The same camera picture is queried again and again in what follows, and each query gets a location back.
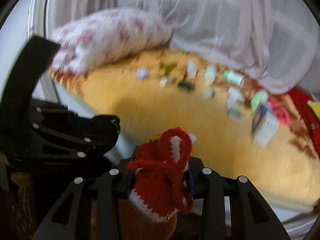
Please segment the red knitted sock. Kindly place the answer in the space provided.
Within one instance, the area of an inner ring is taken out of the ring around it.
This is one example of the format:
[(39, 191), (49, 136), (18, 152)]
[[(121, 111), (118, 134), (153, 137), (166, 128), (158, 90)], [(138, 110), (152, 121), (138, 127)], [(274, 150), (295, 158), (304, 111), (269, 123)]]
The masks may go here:
[(154, 223), (170, 220), (177, 213), (190, 213), (194, 200), (184, 174), (196, 137), (176, 127), (149, 138), (138, 146), (126, 169), (135, 173), (130, 202)]

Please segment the blue white medicine box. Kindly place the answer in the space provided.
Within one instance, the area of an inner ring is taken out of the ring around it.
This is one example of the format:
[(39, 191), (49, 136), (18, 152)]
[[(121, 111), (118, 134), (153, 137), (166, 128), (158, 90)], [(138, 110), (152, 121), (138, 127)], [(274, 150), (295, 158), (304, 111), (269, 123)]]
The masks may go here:
[(261, 103), (253, 115), (253, 142), (265, 148), (278, 130), (279, 122), (273, 109), (266, 103)]

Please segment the white green ointment tube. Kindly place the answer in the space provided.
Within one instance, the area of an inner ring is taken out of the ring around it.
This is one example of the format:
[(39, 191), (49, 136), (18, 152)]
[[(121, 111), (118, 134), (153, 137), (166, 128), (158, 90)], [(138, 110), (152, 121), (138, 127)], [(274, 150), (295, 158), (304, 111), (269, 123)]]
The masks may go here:
[(240, 113), (236, 102), (233, 99), (226, 101), (228, 117), (234, 121), (242, 122), (242, 114)]

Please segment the small blue-label dropper bottle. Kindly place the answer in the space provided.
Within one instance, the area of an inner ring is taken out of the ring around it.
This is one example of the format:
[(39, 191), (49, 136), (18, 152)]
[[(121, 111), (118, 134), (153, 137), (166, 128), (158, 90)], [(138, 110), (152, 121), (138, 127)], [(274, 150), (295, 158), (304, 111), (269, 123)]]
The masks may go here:
[(209, 100), (209, 99), (212, 99), (214, 96), (215, 96), (215, 90), (207, 89), (202, 93), (201, 98), (205, 100)]

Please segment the purple white square container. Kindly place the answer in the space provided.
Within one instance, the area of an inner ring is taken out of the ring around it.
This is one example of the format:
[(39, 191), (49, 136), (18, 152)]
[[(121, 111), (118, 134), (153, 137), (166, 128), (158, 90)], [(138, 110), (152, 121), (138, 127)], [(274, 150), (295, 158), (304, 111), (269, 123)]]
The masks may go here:
[(146, 68), (139, 68), (136, 71), (136, 78), (138, 79), (147, 79), (150, 75), (150, 70)]

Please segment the dark green glass bottle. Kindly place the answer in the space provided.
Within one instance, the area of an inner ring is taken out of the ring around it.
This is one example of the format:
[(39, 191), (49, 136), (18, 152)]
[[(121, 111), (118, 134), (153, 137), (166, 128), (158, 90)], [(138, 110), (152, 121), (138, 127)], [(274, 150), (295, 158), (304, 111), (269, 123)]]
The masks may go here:
[(192, 82), (181, 81), (178, 83), (177, 87), (184, 90), (194, 90), (195, 84)]

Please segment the beige lip balm stick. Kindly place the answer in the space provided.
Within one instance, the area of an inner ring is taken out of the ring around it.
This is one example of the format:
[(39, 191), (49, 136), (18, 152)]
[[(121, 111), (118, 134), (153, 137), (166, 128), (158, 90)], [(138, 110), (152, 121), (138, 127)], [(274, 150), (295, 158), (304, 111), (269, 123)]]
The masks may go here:
[(171, 84), (172, 81), (173, 81), (172, 77), (170, 77), (170, 76), (162, 76), (160, 78), (160, 81), (159, 81), (159, 86), (164, 88), (166, 85)]

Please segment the orange trash bin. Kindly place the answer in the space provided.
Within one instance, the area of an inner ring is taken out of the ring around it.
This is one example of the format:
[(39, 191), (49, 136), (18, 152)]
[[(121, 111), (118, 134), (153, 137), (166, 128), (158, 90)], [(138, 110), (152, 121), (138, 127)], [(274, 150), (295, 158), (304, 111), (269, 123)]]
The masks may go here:
[(177, 214), (161, 223), (150, 221), (129, 200), (118, 200), (122, 239), (171, 239), (177, 226)]

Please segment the yellow floral plush blanket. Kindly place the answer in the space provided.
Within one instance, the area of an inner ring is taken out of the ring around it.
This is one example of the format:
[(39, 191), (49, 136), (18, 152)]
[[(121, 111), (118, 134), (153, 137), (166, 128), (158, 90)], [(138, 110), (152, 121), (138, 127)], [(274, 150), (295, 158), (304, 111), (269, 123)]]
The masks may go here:
[(214, 96), (204, 99), (208, 61), (195, 54), (168, 49), (144, 51), (85, 74), (49, 70), (51, 77), (100, 114), (121, 120), (124, 135), (136, 143), (180, 127), (194, 134), (193, 155), (222, 176), (247, 176), (271, 203), (310, 210), (319, 202), (319, 156), (308, 129), (288, 94), (271, 101), (287, 110), (288, 124), (280, 125), (266, 147), (251, 136), (249, 101), (259, 85), (246, 79), (241, 121), (228, 117), (230, 85), (218, 65)]

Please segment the floral rolled quilt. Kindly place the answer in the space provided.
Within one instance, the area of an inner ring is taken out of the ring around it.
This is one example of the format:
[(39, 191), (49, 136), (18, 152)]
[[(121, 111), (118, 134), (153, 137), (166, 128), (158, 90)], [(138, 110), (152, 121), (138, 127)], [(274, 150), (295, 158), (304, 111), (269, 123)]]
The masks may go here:
[(61, 48), (51, 68), (83, 74), (127, 55), (158, 47), (172, 37), (161, 15), (138, 8), (105, 9), (56, 28), (52, 41)]

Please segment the small white cap bottle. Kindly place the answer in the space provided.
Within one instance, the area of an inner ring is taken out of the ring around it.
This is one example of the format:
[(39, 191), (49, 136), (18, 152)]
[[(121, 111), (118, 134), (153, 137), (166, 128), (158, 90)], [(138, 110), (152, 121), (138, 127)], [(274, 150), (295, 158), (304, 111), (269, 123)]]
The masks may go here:
[(228, 97), (237, 103), (243, 104), (245, 102), (244, 94), (236, 87), (230, 87), (228, 90)]

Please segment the green small tube bottle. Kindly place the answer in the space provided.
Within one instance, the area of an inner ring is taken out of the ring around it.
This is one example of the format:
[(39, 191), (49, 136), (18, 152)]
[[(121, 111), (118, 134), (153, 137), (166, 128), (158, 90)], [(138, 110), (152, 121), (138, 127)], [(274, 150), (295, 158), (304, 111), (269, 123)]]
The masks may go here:
[(250, 108), (252, 112), (255, 112), (255, 110), (261, 103), (266, 103), (267, 101), (268, 92), (264, 89), (257, 91), (250, 100)]

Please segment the green labelled lying bottle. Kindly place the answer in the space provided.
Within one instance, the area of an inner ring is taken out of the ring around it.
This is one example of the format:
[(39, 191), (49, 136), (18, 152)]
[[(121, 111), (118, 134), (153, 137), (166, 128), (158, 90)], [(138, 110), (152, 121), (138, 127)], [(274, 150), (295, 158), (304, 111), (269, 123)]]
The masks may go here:
[(234, 72), (233, 70), (225, 70), (222, 78), (228, 83), (236, 85), (239, 88), (242, 88), (245, 82), (245, 77), (242, 74)]

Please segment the red cloth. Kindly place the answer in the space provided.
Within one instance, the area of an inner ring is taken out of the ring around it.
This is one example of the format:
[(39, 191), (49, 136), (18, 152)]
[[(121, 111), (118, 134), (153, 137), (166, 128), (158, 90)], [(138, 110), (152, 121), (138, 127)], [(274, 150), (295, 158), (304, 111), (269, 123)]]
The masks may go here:
[(291, 89), (288, 94), (296, 109), (299, 111), (300, 116), (307, 127), (313, 146), (319, 155), (319, 119), (307, 104), (308, 101), (312, 101), (312, 97), (298, 88)]

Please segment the pale green white-capped bottle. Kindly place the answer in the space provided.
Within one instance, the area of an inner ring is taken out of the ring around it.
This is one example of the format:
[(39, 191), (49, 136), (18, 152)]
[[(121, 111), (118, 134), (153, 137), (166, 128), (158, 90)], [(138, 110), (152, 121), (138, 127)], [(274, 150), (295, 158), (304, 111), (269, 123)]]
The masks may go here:
[(207, 66), (204, 74), (204, 83), (207, 85), (212, 85), (216, 78), (217, 67), (215, 64), (210, 64)]

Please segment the yellow plush pillow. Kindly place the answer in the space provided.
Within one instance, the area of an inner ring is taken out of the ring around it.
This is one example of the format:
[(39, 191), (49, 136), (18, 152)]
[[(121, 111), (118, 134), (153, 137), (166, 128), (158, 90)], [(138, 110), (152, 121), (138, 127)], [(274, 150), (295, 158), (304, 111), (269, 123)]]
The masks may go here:
[(308, 100), (307, 105), (312, 109), (318, 120), (320, 120), (320, 102)]

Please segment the white tube bottle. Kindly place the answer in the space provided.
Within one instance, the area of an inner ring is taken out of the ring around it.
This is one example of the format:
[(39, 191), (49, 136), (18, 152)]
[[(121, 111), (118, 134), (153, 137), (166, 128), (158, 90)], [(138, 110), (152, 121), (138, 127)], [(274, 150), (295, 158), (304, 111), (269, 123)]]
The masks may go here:
[(193, 60), (189, 60), (187, 63), (187, 77), (194, 79), (197, 75), (197, 67)]

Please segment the green plastic clip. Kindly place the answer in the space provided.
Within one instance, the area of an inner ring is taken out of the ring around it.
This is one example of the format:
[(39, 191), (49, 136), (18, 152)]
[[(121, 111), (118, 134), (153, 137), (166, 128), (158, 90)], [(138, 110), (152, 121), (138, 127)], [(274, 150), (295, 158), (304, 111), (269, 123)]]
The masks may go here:
[(177, 67), (178, 62), (172, 61), (172, 62), (160, 62), (159, 63), (159, 69), (164, 69), (164, 76), (169, 76), (170, 73)]

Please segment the sheer white pink curtain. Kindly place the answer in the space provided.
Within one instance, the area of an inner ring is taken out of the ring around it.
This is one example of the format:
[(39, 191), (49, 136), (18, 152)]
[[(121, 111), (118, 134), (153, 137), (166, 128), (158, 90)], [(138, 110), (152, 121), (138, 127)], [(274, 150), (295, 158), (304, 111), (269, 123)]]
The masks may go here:
[(28, 33), (48, 36), (117, 7), (163, 15), (172, 49), (242, 70), (272, 93), (319, 92), (319, 10), (310, 0), (31, 0)]

